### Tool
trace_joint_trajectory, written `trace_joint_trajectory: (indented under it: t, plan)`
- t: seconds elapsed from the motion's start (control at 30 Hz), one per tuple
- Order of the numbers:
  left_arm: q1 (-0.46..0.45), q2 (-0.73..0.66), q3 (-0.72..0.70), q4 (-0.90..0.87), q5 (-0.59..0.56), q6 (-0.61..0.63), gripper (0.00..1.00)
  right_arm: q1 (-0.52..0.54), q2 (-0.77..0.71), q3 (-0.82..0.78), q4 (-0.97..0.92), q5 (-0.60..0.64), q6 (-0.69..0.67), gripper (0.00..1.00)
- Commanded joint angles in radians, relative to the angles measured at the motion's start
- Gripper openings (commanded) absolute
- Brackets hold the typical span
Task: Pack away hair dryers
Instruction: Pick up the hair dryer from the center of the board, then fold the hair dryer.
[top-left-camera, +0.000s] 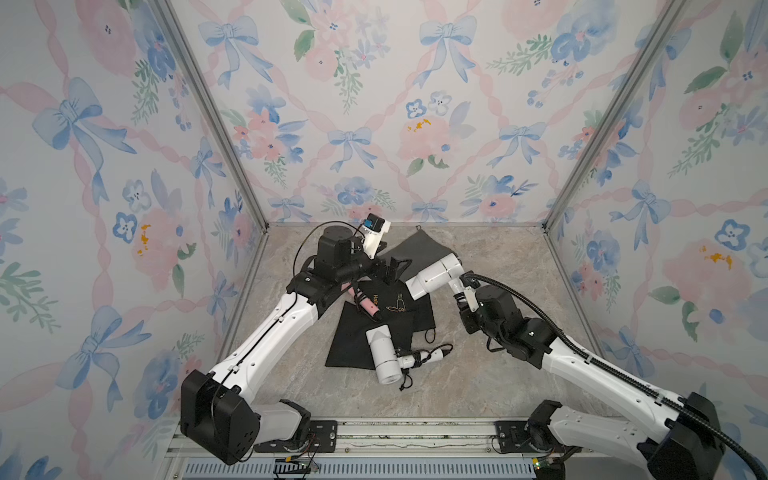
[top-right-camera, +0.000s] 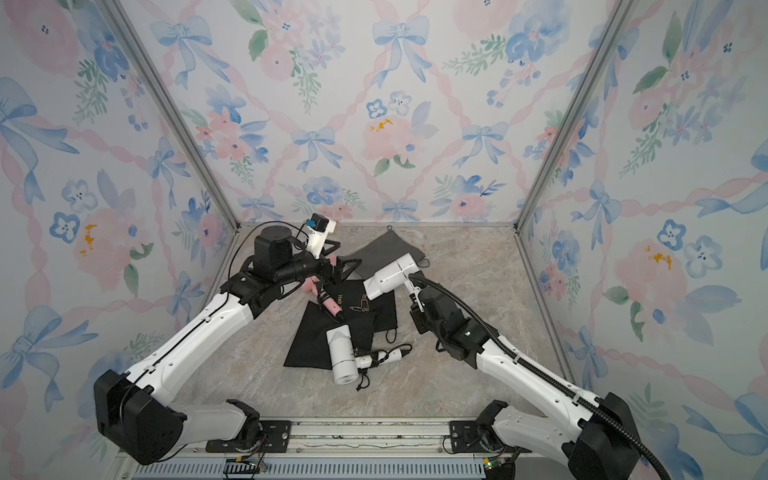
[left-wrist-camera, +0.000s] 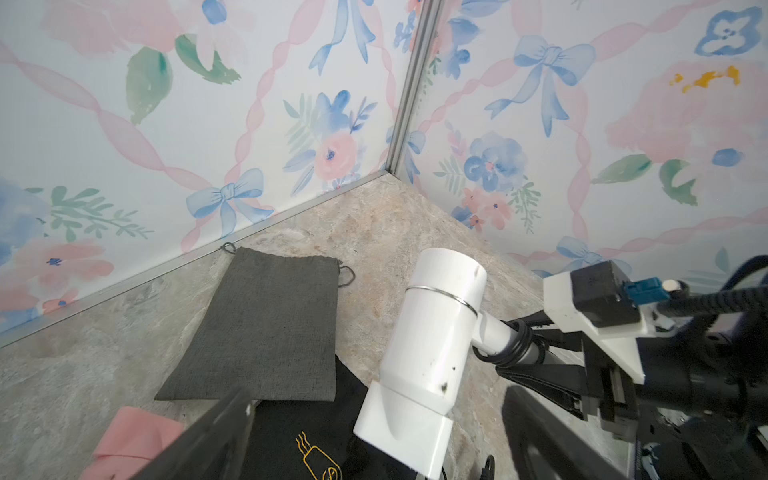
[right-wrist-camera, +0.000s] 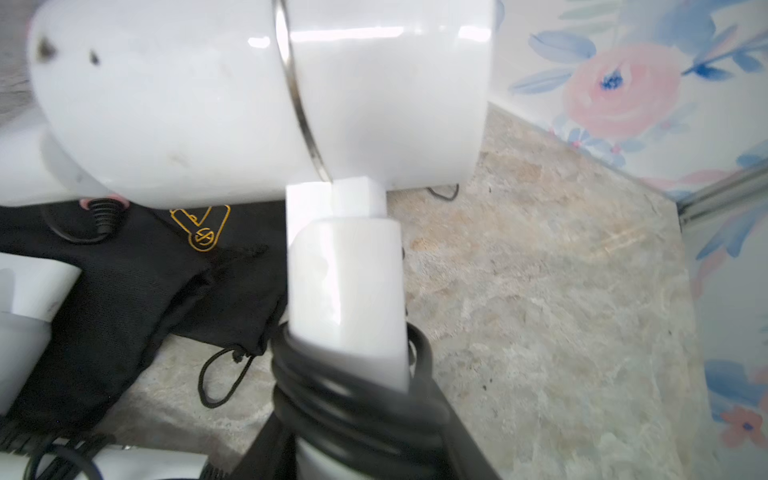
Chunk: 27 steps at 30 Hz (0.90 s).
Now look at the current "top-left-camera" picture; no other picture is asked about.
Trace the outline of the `grey drawstring pouch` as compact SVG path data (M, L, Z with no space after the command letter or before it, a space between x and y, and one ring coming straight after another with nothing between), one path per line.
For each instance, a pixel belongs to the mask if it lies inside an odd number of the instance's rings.
M434 240L423 229L418 229L407 239L385 252L382 258L386 261L390 260L391 257L413 260L408 271L399 279L405 283L416 276L421 270L449 254L455 253Z

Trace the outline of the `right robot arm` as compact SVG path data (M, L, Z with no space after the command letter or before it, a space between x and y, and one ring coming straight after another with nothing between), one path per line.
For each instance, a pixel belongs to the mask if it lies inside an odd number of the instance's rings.
M654 479L712 479L725 454L713 404L699 394L679 402L584 349L541 311L524 316L500 285L450 284L468 333L483 333L490 352L505 352L599 398L620 419L544 400L527 420L525 439L542 452L594 450L644 468Z

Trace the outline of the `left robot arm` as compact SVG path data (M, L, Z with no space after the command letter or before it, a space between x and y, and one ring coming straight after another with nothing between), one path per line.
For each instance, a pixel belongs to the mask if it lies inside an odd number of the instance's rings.
M253 402L291 345L342 295L364 278L398 277L396 262L378 256L390 227L375 215L357 227L341 221L320 224L315 254L293 264L285 293L267 318L208 372L193 370L183 380L181 433L226 465L246 461L258 444L303 447L311 420L306 409L288 400L262 406Z

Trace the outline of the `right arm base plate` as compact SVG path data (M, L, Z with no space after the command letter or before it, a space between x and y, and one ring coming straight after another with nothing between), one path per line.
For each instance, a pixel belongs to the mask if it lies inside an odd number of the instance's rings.
M563 454L571 450L546 429L530 430L526 420L499 420L493 423L492 448L499 454Z

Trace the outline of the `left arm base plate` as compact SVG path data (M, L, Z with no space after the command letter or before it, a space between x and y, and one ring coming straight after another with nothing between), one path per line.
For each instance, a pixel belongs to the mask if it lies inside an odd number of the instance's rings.
M288 440L273 440L255 444L256 453L299 454L333 453L336 450L338 422L336 420L310 420L299 427Z

